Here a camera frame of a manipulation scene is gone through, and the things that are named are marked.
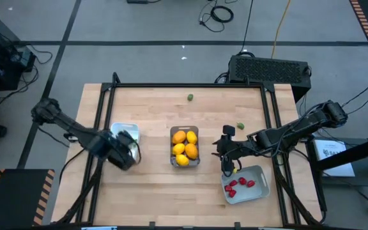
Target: yellow lemon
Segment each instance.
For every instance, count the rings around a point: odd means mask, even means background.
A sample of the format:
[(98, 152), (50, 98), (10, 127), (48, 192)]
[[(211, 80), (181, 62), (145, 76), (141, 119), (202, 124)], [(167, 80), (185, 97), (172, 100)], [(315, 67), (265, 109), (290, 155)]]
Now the yellow lemon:
[(177, 164), (180, 166), (186, 166), (190, 163), (190, 160), (182, 154), (177, 155), (176, 161), (177, 161)]
[(196, 144), (197, 143), (197, 136), (196, 136), (196, 133), (193, 132), (193, 131), (189, 131), (187, 132), (187, 141), (189, 143), (192, 143), (192, 144)]
[(195, 144), (187, 144), (185, 146), (185, 154), (191, 159), (196, 159), (198, 157), (198, 149)]
[(183, 143), (179, 143), (179, 144), (176, 144), (172, 148), (172, 153), (174, 155), (179, 155), (179, 154), (182, 154), (184, 152), (184, 149), (185, 149), (185, 145)]
[(172, 143), (178, 144), (185, 141), (185, 132), (184, 131), (178, 131), (176, 132), (172, 137)]

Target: gray tray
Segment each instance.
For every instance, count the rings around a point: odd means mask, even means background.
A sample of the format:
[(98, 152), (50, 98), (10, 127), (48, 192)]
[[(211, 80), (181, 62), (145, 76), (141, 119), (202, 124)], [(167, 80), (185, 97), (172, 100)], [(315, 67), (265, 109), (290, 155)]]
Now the gray tray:
[[(174, 144), (171, 142), (171, 139), (173, 138), (173, 135), (176, 132), (180, 131), (180, 130), (184, 131), (185, 133), (187, 133), (188, 131), (193, 131), (193, 132), (195, 132), (195, 134), (197, 136), (197, 143), (195, 145), (197, 146), (198, 157), (195, 160), (192, 160), (191, 158), (188, 158), (188, 159), (190, 159), (190, 163), (187, 166), (178, 165), (177, 162), (176, 162), (176, 155), (173, 154)], [(199, 142), (199, 136), (198, 136), (198, 128), (196, 126), (187, 125), (187, 126), (173, 126), (173, 127), (171, 127), (171, 129), (170, 129), (170, 163), (174, 167), (178, 167), (178, 168), (188, 168), (188, 167), (195, 167), (195, 166), (199, 165), (199, 163), (200, 163), (200, 159), (199, 159), (200, 151), (199, 151), (198, 142)], [(183, 144), (188, 144), (187, 139), (185, 139)]]
[[(240, 182), (238, 182), (235, 186), (233, 186), (233, 189), (236, 190), (236, 194), (233, 198), (231, 198), (229, 196), (229, 192), (226, 192), (224, 187), (228, 185), (229, 182), (231, 182), (232, 180), (238, 181), (238, 179), (241, 177), (245, 178), (247, 181), (255, 181), (255, 185), (248, 188), (246, 185), (241, 185)], [(266, 182), (263, 170), (259, 165), (243, 168), (241, 171), (232, 174), (230, 177), (222, 175), (221, 185), (222, 191), (224, 191), (225, 198), (230, 204), (236, 204), (239, 202), (266, 197), (270, 193), (269, 185)]]

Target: strawberry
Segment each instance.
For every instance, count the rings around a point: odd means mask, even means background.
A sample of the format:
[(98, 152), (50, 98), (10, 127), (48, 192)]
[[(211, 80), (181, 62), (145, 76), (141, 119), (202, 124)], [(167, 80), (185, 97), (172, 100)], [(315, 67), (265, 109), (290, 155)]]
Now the strawberry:
[(236, 194), (236, 191), (235, 190), (232, 189), (231, 191), (229, 191), (230, 198), (234, 197), (235, 194)]
[(229, 185), (226, 185), (224, 187), (224, 189), (225, 189), (226, 192), (230, 192), (233, 188), (231, 186), (229, 186)]
[(233, 180), (229, 183), (229, 186), (235, 186), (238, 182), (236, 182), (236, 180)]
[(240, 179), (238, 179), (238, 181), (240, 182), (241, 185), (246, 185), (247, 184), (247, 180), (243, 177), (240, 177)]
[(252, 186), (254, 186), (255, 185), (255, 181), (248, 181), (248, 183), (247, 183), (247, 187), (252, 187)]

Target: gray floor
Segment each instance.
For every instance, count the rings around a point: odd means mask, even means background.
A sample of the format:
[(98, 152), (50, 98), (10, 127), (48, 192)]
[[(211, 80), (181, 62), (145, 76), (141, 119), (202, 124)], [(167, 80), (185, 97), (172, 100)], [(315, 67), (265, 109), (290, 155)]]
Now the gray floor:
[[(247, 40), (272, 41), (286, 2), (255, 0)], [(22, 40), (60, 41), (74, 3), (74, 0), (0, 0), (0, 18)], [(211, 33), (197, 22), (205, 1), (163, 0), (157, 4), (134, 5), (124, 0), (83, 0), (69, 40), (240, 41), (249, 3), (239, 1), (230, 5), (234, 20), (226, 25), (224, 32)], [(366, 38), (349, 1), (294, 0), (279, 40), (364, 42)], [(56, 55), (59, 47), (36, 48)], [(63, 110), (75, 117), (83, 85), (109, 82), (114, 71), (122, 82), (213, 82), (218, 74), (226, 71), (231, 54), (239, 49), (239, 46), (223, 45), (67, 46), (50, 97), (58, 99)], [(272, 51), (269, 46), (246, 49), (263, 58), (269, 58)], [(38, 56), (41, 60), (48, 58), (45, 54)], [(307, 61), (311, 65), (312, 89), (307, 95), (307, 107), (328, 99), (346, 102), (368, 86), (368, 47), (277, 47), (275, 57)], [(17, 165), (31, 126), (30, 110), (42, 95), (53, 60), (38, 65), (40, 78), (29, 91), (11, 97), (0, 106), (0, 124), (9, 129), (8, 135), (0, 139), (0, 168)], [(367, 99), (368, 92), (350, 103), (347, 111)], [(44, 125), (44, 128), (56, 137), (62, 134), (53, 126)], [(351, 115), (345, 126), (330, 133), (337, 137), (368, 137), (368, 104)], [(38, 132), (26, 168), (50, 168), (59, 172), (65, 156), (64, 147)], [(368, 188), (362, 190), (368, 194)], [(49, 223), (57, 192), (55, 180), (45, 223)], [(329, 209), (327, 224), (368, 229), (368, 203), (356, 192), (347, 187), (327, 186), (325, 194)]]

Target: wooden table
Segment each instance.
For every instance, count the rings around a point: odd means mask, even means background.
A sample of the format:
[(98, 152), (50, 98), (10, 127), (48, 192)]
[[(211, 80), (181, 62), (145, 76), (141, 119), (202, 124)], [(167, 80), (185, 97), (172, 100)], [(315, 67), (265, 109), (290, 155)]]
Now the wooden table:
[[(194, 94), (192, 102), (187, 95)], [(100, 84), (86, 84), (77, 121), (92, 127), (100, 94)], [(298, 118), (290, 85), (277, 85), (276, 95), (282, 124)], [(107, 99), (100, 128), (104, 125)], [(268, 100), (273, 119), (272, 105)], [(95, 225), (148, 226), (281, 226), (279, 202), (273, 177), (272, 161), (264, 157), (242, 158), (244, 167), (260, 165), (270, 185), (266, 198), (228, 204), (220, 185), (220, 160), (212, 142), (220, 138), (223, 125), (242, 122), (235, 140), (265, 129), (265, 117), (259, 89), (252, 88), (117, 88), (111, 124), (137, 123), (140, 128), (142, 162), (123, 172), (110, 163), (103, 168), (96, 206)], [(199, 128), (201, 163), (194, 169), (175, 169), (169, 162), (169, 130), (178, 125)], [(304, 146), (298, 149), (305, 152)], [(72, 144), (67, 159), (81, 147)], [(62, 217), (81, 191), (87, 154), (76, 158), (63, 174), (52, 221)], [(320, 220), (318, 197), (307, 161), (291, 154), (291, 172), (297, 196), (313, 216)], [(90, 198), (86, 199), (84, 220)], [(293, 222), (286, 198), (289, 222)]]

